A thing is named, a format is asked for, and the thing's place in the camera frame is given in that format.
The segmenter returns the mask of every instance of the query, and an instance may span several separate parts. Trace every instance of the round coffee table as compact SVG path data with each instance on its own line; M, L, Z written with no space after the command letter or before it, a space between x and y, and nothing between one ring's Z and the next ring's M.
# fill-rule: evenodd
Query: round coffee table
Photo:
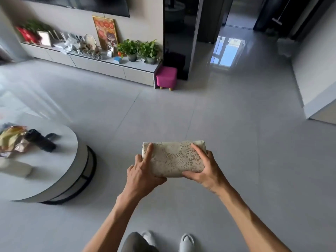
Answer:
M0 197L10 201L61 204L78 194L92 180L96 170L96 155L67 126L30 114L6 119L42 135L56 133L53 152L30 145L25 153L13 153L11 158L33 166L26 178L0 172Z

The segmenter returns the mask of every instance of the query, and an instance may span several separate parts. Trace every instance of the black thermos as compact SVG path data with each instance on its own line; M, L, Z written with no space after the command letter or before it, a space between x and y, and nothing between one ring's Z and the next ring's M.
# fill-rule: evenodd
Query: black thermos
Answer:
M26 132L24 138L27 141L36 144L37 147L39 147L40 149L42 149L46 152L52 152L56 148L55 143L48 140L46 137L41 135L35 129L30 129L28 132Z

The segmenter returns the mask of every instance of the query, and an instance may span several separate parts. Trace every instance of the drawer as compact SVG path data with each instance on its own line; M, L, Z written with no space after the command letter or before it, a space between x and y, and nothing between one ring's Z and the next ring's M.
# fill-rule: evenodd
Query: drawer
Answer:
M118 65L75 55L71 55L71 59L73 60L77 68L125 79L124 70Z
M46 49L46 51L54 62L75 67L75 64L69 55L50 49Z
M29 55L33 57L52 61L47 51L43 48L33 46L33 45L28 45L28 44L21 44L21 46L27 51Z
M124 67L124 73L126 76L126 80L131 80L142 84L154 86L153 73L142 72L139 70L129 69L125 67Z

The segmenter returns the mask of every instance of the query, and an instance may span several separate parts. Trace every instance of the shoe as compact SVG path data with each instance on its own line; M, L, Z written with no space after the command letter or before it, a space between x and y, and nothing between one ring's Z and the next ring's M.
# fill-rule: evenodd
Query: shoe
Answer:
M179 252L194 252L195 251L195 242L191 234L183 234L180 242Z
M157 248L152 231L145 231L141 234L141 236L147 241L149 245Z

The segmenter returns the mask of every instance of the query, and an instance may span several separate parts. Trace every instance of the television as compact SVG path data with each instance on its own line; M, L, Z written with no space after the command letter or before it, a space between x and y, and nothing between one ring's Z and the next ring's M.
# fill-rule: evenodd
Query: television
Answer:
M126 0L25 0L63 6L67 8L87 10L129 17Z

